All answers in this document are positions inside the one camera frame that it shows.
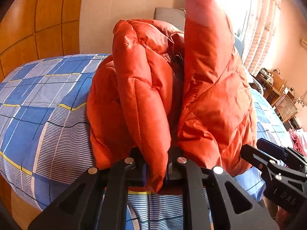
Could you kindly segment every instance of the blue plaid bedsheet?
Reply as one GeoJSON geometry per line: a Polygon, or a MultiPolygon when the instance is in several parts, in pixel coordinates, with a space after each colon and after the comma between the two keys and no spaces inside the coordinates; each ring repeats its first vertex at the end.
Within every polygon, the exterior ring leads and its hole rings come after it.
{"type": "MultiPolygon", "coordinates": [[[[16,68],[0,83],[0,174],[26,202],[45,209],[87,168],[95,165],[86,101],[106,54],[49,58],[16,68]]],[[[292,146],[268,102],[251,89],[257,136],[292,146]]],[[[256,168],[235,177],[260,200],[264,181],[256,168]]],[[[183,229],[182,197],[128,195],[126,229],[183,229]]]]}

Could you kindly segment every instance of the desk clutter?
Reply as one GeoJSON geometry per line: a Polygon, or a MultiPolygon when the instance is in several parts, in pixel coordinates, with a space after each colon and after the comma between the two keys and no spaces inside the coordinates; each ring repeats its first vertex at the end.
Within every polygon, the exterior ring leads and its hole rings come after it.
{"type": "Polygon", "coordinates": [[[293,117],[298,113],[293,100],[294,89],[288,88],[287,83],[280,75],[279,69],[269,72],[261,68],[256,76],[256,80],[262,85],[264,98],[275,108],[277,115],[283,123],[293,121],[293,117]]]}

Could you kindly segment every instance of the wicker chair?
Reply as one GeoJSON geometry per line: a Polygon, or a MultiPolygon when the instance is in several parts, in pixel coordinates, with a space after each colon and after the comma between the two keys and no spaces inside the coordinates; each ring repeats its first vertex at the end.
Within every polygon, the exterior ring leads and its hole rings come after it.
{"type": "Polygon", "coordinates": [[[275,106],[275,111],[281,117],[282,123],[289,121],[298,113],[298,109],[286,94],[282,94],[275,100],[272,104],[272,107],[273,106],[275,106]]]}

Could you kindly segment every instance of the metal screw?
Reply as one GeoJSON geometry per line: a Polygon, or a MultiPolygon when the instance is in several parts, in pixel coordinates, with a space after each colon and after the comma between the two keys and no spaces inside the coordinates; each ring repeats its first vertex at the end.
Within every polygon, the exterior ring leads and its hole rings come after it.
{"type": "Polygon", "coordinates": [[[282,179],[281,175],[276,175],[275,178],[276,180],[279,180],[279,181],[282,179]]]}
{"type": "Polygon", "coordinates": [[[96,167],[91,167],[91,168],[88,169],[88,173],[89,173],[90,175],[96,174],[97,171],[98,171],[98,170],[97,170],[96,167]]]}
{"type": "Polygon", "coordinates": [[[215,166],[214,168],[213,168],[213,172],[214,173],[216,173],[216,174],[222,174],[223,173],[223,168],[222,167],[220,167],[220,166],[215,166]]]}
{"type": "Polygon", "coordinates": [[[132,157],[127,157],[127,158],[125,159],[125,163],[126,163],[126,164],[133,164],[133,162],[134,162],[134,159],[133,159],[132,157]]]}
{"type": "Polygon", "coordinates": [[[178,157],[177,158],[177,162],[181,163],[181,164],[185,164],[187,162],[187,159],[185,157],[178,157]]]}

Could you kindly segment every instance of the orange down jacket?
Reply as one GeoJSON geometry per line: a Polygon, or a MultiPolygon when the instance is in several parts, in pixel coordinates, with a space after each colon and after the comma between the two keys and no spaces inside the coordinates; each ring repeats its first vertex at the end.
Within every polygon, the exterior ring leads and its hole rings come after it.
{"type": "Polygon", "coordinates": [[[256,113],[230,21],[216,0],[186,0],[185,33],[155,20],[119,21],[112,55],[99,66],[87,100],[99,169],[138,147],[159,191],[170,146],[199,166],[236,176],[239,152],[256,147],[256,113]]]}

